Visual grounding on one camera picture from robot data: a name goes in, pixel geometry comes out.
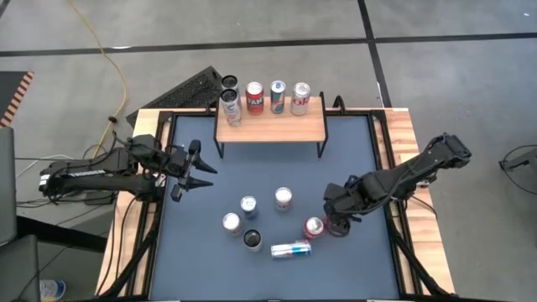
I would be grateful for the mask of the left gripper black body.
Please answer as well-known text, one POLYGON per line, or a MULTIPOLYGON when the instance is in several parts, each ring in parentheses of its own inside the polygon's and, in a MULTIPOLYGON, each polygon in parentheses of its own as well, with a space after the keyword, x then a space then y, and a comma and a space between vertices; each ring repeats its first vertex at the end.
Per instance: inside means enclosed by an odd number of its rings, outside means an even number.
POLYGON ((197 139, 190 142, 189 148, 184 145, 172 145, 170 147, 171 155, 167 165, 168 176, 177 179, 170 193, 171 199, 179 202, 184 191, 184 181, 190 176, 192 160, 200 155, 201 142, 197 139))

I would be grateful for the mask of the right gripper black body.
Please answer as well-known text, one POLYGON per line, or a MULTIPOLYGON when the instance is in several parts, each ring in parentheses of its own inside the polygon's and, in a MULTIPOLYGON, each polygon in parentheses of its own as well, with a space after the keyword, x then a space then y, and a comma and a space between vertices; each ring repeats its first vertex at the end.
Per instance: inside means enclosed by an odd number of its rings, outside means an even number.
POLYGON ((329 183, 325 189, 323 210, 327 215, 365 215, 367 202, 362 196, 359 185, 362 179, 350 175, 344 185, 329 183))

